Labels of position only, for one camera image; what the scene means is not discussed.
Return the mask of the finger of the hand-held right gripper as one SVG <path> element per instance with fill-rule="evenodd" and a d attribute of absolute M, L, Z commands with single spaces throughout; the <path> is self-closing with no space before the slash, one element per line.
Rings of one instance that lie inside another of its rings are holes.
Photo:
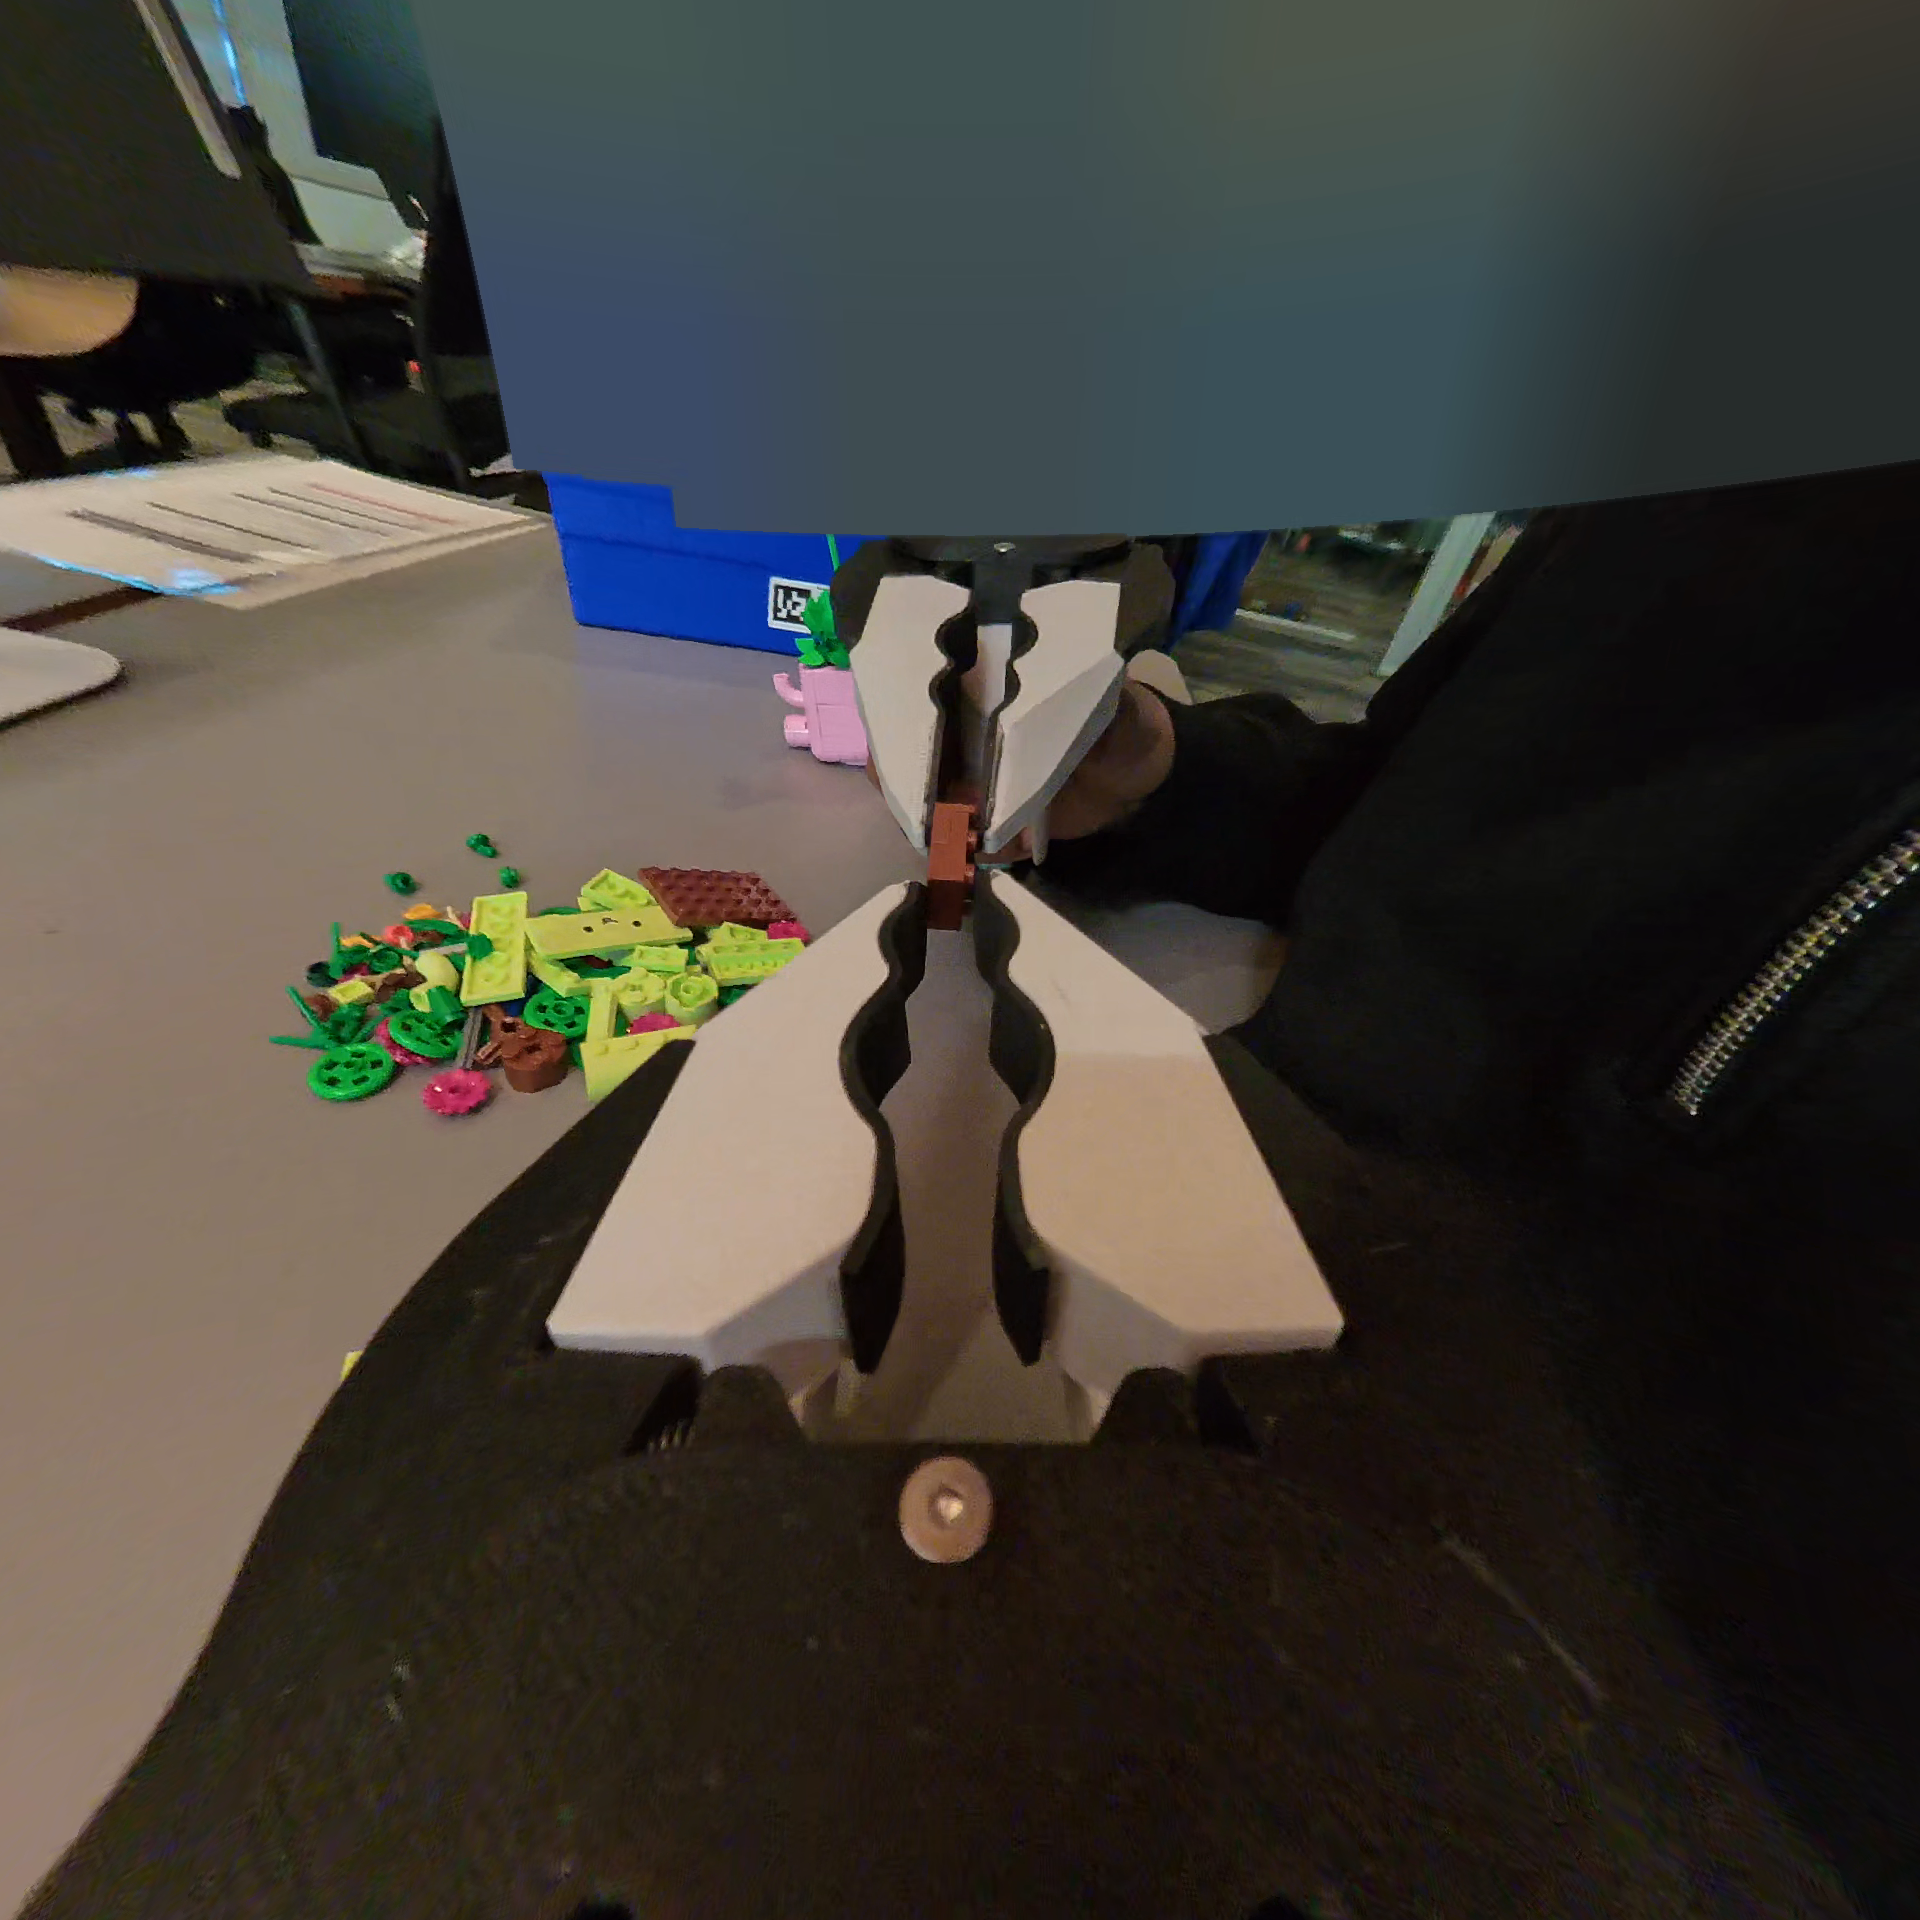
<path fill-rule="evenodd" d="M 928 850 L 945 740 L 942 685 L 953 662 L 942 631 L 969 610 L 969 589 L 942 577 L 880 577 L 850 647 L 869 761 L 908 846 Z"/>
<path fill-rule="evenodd" d="M 1016 649 L 987 722 L 981 852 L 1044 826 L 1049 804 L 1121 702 L 1118 582 L 1048 582 L 1019 599 Z"/>

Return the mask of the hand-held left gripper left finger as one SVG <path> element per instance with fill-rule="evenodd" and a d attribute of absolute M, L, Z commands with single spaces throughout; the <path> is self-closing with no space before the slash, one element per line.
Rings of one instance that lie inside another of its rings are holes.
<path fill-rule="evenodd" d="M 660 1050 L 672 1087 L 546 1318 L 581 1352 L 877 1368 L 906 1290 L 884 1097 L 910 1065 L 923 888 L 889 885 Z"/>

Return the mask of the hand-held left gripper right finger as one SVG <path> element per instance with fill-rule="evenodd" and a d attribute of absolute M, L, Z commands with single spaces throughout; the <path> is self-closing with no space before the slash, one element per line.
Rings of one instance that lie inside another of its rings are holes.
<path fill-rule="evenodd" d="M 1082 1396 L 1140 1370 L 1318 1352 L 1342 1310 L 1204 1029 L 1043 897 L 974 888 L 1000 1141 L 992 1272 L 1021 1362 Z"/>

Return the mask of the lime curved brick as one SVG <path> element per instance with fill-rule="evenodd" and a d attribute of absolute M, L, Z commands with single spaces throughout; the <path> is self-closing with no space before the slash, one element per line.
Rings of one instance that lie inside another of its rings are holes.
<path fill-rule="evenodd" d="M 605 1098 L 640 1066 L 700 1037 L 698 1026 L 667 1024 L 581 1041 L 581 1070 L 589 1103 Z"/>

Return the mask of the brown toy plate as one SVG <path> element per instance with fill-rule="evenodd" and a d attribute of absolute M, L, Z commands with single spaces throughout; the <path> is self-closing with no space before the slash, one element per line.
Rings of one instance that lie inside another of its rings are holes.
<path fill-rule="evenodd" d="M 753 871 L 648 865 L 637 869 L 636 877 L 660 909 L 686 927 L 737 922 L 769 929 L 801 919 L 793 905 Z"/>

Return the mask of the long lime toy plate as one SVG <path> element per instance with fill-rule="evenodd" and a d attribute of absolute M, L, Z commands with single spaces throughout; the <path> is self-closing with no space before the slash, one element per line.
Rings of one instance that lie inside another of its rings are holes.
<path fill-rule="evenodd" d="M 520 1000 L 526 994 L 526 890 L 472 900 L 461 1004 L 467 1007 Z"/>

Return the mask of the person's right hand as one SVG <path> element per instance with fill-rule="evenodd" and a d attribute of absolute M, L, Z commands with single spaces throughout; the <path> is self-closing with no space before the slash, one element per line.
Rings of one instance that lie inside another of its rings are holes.
<path fill-rule="evenodd" d="M 1126 824 L 1170 776 L 1176 752 L 1173 703 L 1125 677 L 1112 722 L 1048 804 L 1030 856 L 1043 862 L 1056 847 Z"/>

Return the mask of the pink toy figure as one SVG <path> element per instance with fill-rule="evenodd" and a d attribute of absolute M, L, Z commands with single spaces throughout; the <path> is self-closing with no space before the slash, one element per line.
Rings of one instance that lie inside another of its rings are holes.
<path fill-rule="evenodd" d="M 822 762 L 867 766 L 869 738 L 858 709 L 853 670 L 845 665 L 798 665 L 776 674 L 784 703 L 784 745 Z"/>

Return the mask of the blue storage bin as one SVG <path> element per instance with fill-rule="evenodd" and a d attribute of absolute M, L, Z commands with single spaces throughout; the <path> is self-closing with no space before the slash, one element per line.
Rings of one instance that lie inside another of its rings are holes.
<path fill-rule="evenodd" d="M 680 525 L 667 486 L 549 472 L 570 602 L 589 628 L 790 658 L 806 601 L 864 534 L 715 533 Z"/>

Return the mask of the pile of small toy bricks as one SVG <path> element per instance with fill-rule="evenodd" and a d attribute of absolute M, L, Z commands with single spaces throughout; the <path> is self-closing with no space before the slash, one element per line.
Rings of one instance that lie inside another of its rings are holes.
<path fill-rule="evenodd" d="M 578 893 L 526 913 L 570 913 Z M 609 957 L 553 961 L 526 945 L 526 994 L 491 1005 L 461 1004 L 472 903 L 400 897 L 384 927 L 332 922 L 328 950 L 288 990 L 296 1031 L 273 1044 L 304 1055 L 304 1087 L 349 1105 L 418 1079 L 420 1103 L 438 1117 L 480 1112 L 496 1092 L 533 1097 L 563 1085 L 586 1094 L 581 1041 L 637 1029 L 686 1024 L 700 1032 L 810 945 L 798 920 L 769 929 L 722 922 L 692 927 L 689 943 L 633 945 Z"/>

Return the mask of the person's black clothing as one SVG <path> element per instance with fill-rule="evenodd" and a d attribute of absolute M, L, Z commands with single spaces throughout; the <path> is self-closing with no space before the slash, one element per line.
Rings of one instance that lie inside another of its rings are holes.
<path fill-rule="evenodd" d="M 1540 512 L 1377 694 L 1261 1054 L 1529 1213 L 1660 1594 L 1916 1914 L 1916 464 Z"/>

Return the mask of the laminated instruction sheet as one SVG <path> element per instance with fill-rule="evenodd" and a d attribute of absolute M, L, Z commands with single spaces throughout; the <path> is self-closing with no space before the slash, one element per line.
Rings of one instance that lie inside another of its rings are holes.
<path fill-rule="evenodd" d="M 11 558 L 236 608 L 544 528 L 544 516 L 512 505 L 281 453 L 3 486 L 3 546 Z"/>

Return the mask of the white adjustable stand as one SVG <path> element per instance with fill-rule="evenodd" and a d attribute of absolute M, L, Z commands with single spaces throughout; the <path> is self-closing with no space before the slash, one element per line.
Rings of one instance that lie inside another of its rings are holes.
<path fill-rule="evenodd" d="M 3 728 L 88 698 L 126 677 L 124 662 L 96 645 L 3 625 Z"/>

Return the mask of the dark panel with wooden edge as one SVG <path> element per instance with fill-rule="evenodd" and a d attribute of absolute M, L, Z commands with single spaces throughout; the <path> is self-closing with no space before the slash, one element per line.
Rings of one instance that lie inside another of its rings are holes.
<path fill-rule="evenodd" d="M 172 4 L 3 4 L 3 354 L 129 329 L 153 282 L 313 279 Z"/>

